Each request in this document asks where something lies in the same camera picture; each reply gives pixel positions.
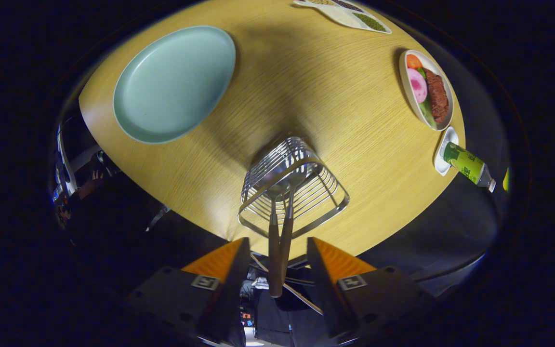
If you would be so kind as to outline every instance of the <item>wooden table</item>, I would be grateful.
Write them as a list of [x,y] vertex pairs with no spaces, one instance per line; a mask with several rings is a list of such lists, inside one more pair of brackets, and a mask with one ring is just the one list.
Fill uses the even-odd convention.
[[[237,220],[246,171],[276,134],[304,134],[350,194],[345,211],[294,239],[290,259],[318,237],[359,254],[401,229],[449,185],[432,158],[441,132],[423,124],[399,79],[405,49],[426,53],[383,18],[386,35],[340,26],[290,0],[210,0],[156,22],[119,46],[79,97],[95,140],[132,180],[194,224],[227,240],[268,240]],[[176,141],[146,145],[117,125],[112,99],[126,64],[151,42],[190,26],[231,35],[237,62],[227,91],[201,125]],[[452,126],[465,145],[457,97]]]

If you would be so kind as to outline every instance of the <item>small white dish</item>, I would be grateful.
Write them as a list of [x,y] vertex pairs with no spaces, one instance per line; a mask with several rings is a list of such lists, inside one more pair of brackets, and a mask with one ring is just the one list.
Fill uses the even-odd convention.
[[436,156],[434,156],[434,167],[436,167],[436,171],[442,176],[446,176],[451,167],[451,164],[443,159],[445,148],[449,142],[453,142],[458,146],[460,145],[460,138],[453,127],[448,127],[445,130],[445,133],[442,135],[442,140],[440,140],[440,144],[438,144],[438,148],[436,148]]
[[[436,123],[433,117],[432,119],[425,118],[425,115],[423,114],[423,112],[421,112],[419,103],[417,103],[416,97],[414,96],[414,89],[410,84],[410,78],[408,77],[408,66],[406,62],[406,57],[409,54],[413,54],[418,57],[424,68],[442,77],[442,82],[445,86],[445,92],[447,93],[447,101],[449,102],[449,112],[447,113],[447,117],[442,123]],[[449,80],[447,79],[447,76],[445,76],[445,73],[442,72],[438,65],[436,65],[436,63],[429,59],[425,54],[419,51],[415,51],[414,49],[409,49],[402,53],[399,57],[398,65],[399,74],[401,75],[401,83],[404,85],[406,97],[408,98],[408,102],[410,103],[410,107],[412,107],[414,114],[416,114],[417,117],[419,117],[419,119],[421,119],[421,121],[423,121],[423,123],[425,123],[432,130],[436,130],[437,132],[445,130],[453,120],[453,93],[451,92],[451,85],[449,84]]]

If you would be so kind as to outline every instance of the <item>green vegetable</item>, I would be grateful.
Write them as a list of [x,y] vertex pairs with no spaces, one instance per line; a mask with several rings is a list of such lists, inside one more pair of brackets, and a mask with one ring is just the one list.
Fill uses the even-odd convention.
[[424,79],[427,80],[427,76],[425,76],[425,71],[423,71],[422,67],[418,68],[417,71],[423,76]]
[[383,25],[380,24],[379,22],[376,22],[376,20],[374,20],[373,18],[370,18],[367,15],[363,15],[360,13],[352,13],[352,14],[356,15],[357,18],[361,20],[361,22],[365,23],[370,28],[378,31],[387,32],[387,29],[385,29],[385,27],[383,27]]
[[425,98],[425,101],[419,104],[419,108],[430,127],[436,129],[436,121],[434,121],[434,115],[432,114],[432,103],[430,102],[429,95]]

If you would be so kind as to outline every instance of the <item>white plate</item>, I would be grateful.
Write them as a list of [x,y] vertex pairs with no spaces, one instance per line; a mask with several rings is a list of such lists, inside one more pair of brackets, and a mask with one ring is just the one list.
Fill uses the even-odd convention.
[[[417,100],[414,97],[414,90],[412,89],[412,85],[410,85],[410,78],[408,78],[408,66],[406,64],[406,56],[408,54],[413,54],[418,57],[424,68],[442,77],[442,82],[445,86],[445,92],[447,93],[447,100],[449,101],[449,113],[447,114],[447,118],[445,118],[445,121],[440,124],[436,123],[433,120],[432,123],[427,121],[427,119],[423,115],[423,112],[421,112],[421,108],[419,108],[419,103],[417,103]],[[417,117],[419,117],[419,119],[421,119],[421,121],[423,121],[423,123],[425,123],[431,129],[438,132],[445,130],[453,120],[453,93],[451,92],[451,85],[449,84],[449,80],[447,79],[447,76],[445,76],[445,73],[442,72],[438,65],[436,65],[425,54],[413,49],[409,49],[402,53],[399,57],[399,74],[401,75],[401,83],[404,85],[406,96],[408,98],[408,101],[410,102],[410,107],[412,107],[414,114],[416,114]]]
[[[346,7],[342,7],[339,4],[324,5],[324,4],[317,4],[317,3],[311,2],[311,1],[299,1],[299,0],[294,0],[293,2],[296,5],[299,5],[299,6],[302,6],[302,7],[316,8],[316,9],[318,9],[318,11],[321,11],[322,13],[324,13],[328,18],[331,18],[334,22],[342,24],[342,26],[347,26],[347,27],[356,28],[356,29],[363,29],[363,30],[368,30],[368,31],[374,31],[376,33],[383,33],[383,34],[392,33],[391,29],[388,26],[386,26],[381,20],[376,18],[376,16],[374,16],[373,14],[365,11],[364,9],[361,9],[361,7],[359,7],[359,6],[356,6],[356,7],[361,9],[362,12],[355,11],[355,10],[352,10],[352,9],[348,9]],[[376,22],[378,22],[381,26],[383,26],[383,28],[385,28],[385,30],[381,31],[381,30],[376,30],[376,29],[370,28],[367,24],[365,24],[361,20],[361,18],[357,17],[355,14],[365,15],[367,17],[371,17],[373,20],[376,20]]]
[[447,163],[443,158],[445,148],[449,142],[453,142],[458,146],[460,145],[460,138],[453,127],[448,127],[447,130],[445,130],[445,133],[442,135],[442,140],[440,140],[440,144],[438,148],[436,148],[436,156],[434,156],[434,167],[436,167],[436,171],[442,176],[447,175],[451,167],[451,164]]

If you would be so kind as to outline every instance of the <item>sliced meat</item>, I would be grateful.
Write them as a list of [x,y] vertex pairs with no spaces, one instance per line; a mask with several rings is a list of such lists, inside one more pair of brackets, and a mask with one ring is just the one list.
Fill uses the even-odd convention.
[[442,77],[426,68],[423,68],[423,71],[425,71],[427,77],[427,94],[430,96],[430,103],[432,104],[432,115],[436,123],[442,123],[447,113],[449,113],[449,100],[447,99],[445,85],[442,83]]

